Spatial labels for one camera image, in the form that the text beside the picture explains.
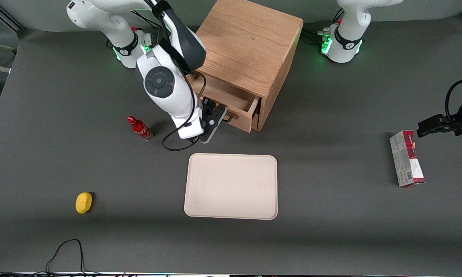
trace yellow sponge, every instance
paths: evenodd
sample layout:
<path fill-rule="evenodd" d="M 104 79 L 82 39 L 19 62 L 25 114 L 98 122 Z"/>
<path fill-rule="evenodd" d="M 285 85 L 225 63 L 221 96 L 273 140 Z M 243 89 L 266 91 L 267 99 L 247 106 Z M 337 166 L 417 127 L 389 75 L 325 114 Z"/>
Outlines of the yellow sponge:
<path fill-rule="evenodd" d="M 76 199 L 76 211 L 79 214 L 84 214 L 89 211 L 91 204 L 93 203 L 93 197 L 89 192 L 81 193 Z"/>

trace gray table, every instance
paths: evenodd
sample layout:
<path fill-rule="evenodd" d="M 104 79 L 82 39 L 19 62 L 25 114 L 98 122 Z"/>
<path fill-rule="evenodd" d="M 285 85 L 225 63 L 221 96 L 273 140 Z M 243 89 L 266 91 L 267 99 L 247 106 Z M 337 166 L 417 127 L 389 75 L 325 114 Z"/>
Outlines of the gray table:
<path fill-rule="evenodd" d="M 0 270 L 41 270 L 78 238 L 88 268 L 105 272 L 462 276 L 462 137 L 417 140 L 427 183 L 408 189 L 388 143 L 444 111 L 462 79 L 462 17 L 372 23 L 367 36 L 345 65 L 301 42 L 261 133 L 224 125 L 210 144 L 171 153 L 160 144 L 168 115 L 101 33 L 23 33 L 0 100 Z M 153 141 L 131 132 L 130 114 Z M 187 217 L 196 152 L 275 156 L 277 218 Z M 96 202 L 78 215 L 83 191 Z M 78 260 L 66 245 L 52 269 Z"/>

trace wooden drawer cabinet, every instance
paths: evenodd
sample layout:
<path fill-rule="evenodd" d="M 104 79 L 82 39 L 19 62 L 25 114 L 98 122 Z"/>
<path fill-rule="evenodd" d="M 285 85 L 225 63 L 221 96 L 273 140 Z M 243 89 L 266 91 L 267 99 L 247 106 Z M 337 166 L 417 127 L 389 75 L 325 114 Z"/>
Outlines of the wooden drawer cabinet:
<path fill-rule="evenodd" d="M 207 58 L 202 97 L 228 107 L 229 124 L 261 130 L 282 88 L 303 20 L 247 0 L 218 0 L 197 31 Z M 199 93 L 203 79 L 189 75 Z"/>

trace red and white box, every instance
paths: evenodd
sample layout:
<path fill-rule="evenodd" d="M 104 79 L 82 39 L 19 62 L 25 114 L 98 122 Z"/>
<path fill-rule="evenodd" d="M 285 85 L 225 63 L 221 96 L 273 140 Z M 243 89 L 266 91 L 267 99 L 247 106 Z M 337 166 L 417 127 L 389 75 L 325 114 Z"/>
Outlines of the red and white box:
<path fill-rule="evenodd" d="M 424 183 L 424 175 L 415 154 L 414 131 L 401 131 L 390 138 L 397 170 L 398 186 L 407 188 Z"/>

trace white tray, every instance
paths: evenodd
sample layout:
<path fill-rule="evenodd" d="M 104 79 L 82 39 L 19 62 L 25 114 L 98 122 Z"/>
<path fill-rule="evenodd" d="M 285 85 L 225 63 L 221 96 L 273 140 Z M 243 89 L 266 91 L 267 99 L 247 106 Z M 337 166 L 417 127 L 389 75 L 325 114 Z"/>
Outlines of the white tray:
<path fill-rule="evenodd" d="M 193 154 L 188 163 L 185 213 L 223 219 L 274 219 L 277 160 L 268 155 Z"/>

